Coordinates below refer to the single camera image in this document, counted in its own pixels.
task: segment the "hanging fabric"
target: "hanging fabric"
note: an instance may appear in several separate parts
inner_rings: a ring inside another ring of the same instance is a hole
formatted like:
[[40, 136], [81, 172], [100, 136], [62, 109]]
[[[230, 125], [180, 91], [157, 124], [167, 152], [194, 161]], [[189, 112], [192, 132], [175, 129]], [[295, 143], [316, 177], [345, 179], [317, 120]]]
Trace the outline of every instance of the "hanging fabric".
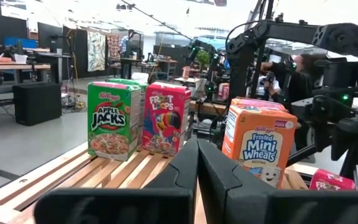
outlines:
[[88, 32], [88, 72], [105, 69], [106, 36]]
[[107, 37], [107, 45], [109, 47], [109, 58], [119, 60], [119, 36], [110, 35]]

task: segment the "cereal box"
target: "cereal box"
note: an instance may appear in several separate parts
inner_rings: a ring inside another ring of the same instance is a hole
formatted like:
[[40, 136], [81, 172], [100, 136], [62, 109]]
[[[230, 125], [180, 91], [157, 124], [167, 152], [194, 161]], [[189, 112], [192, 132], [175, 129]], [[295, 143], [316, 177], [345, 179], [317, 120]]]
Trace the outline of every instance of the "cereal box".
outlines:
[[191, 91], [185, 86], [153, 83], [146, 89], [142, 146], [174, 156], [185, 140]]
[[88, 85], [88, 152], [126, 161], [137, 146], [141, 90], [121, 83]]
[[123, 78], [110, 78], [107, 82], [114, 82], [114, 83], [122, 83], [125, 85], [137, 85], [142, 90], [141, 98], [140, 98], [140, 112], [139, 112], [139, 128], [138, 128], [138, 141], [137, 144], [142, 144], [142, 131], [143, 131], [143, 123], [144, 123], [144, 100], [146, 96], [146, 88], [147, 83], [138, 81], [138, 80], [126, 80]]
[[297, 118], [265, 102], [237, 101], [230, 106], [222, 151], [269, 185], [279, 187]]

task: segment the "green cereal box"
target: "green cereal box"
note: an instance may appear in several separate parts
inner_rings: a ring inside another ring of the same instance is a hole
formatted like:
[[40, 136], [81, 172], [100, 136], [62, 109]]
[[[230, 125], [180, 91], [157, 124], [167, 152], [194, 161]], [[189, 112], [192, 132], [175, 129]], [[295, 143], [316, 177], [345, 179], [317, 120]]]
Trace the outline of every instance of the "green cereal box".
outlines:
[[139, 86], [140, 90], [142, 91], [141, 98], [140, 98], [140, 113], [139, 113], [139, 128], [138, 128], [138, 144], [142, 144], [142, 132], [143, 132], [143, 123], [144, 123], [144, 101], [146, 97], [146, 88], [147, 83], [137, 80], [126, 80], [123, 78], [110, 78], [107, 82], [114, 82], [114, 83], [122, 83], [125, 85], [135, 85]]
[[88, 152], [126, 161], [136, 150], [140, 87], [122, 83], [88, 85]]

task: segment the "black speaker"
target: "black speaker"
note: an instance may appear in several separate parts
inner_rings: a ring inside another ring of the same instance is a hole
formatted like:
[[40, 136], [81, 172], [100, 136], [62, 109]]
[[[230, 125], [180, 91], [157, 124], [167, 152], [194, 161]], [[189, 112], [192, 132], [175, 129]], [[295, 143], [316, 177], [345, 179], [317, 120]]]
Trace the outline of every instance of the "black speaker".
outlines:
[[37, 83], [13, 86], [16, 122], [26, 126], [50, 121], [62, 115], [60, 85]]

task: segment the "pink cereal box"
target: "pink cereal box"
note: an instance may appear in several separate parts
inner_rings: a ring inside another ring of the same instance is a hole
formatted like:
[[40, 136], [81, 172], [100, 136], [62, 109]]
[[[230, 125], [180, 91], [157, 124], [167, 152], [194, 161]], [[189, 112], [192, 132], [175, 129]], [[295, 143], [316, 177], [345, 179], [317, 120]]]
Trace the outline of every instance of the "pink cereal box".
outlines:
[[155, 82], [146, 89], [142, 147], [174, 156], [185, 140], [191, 91]]

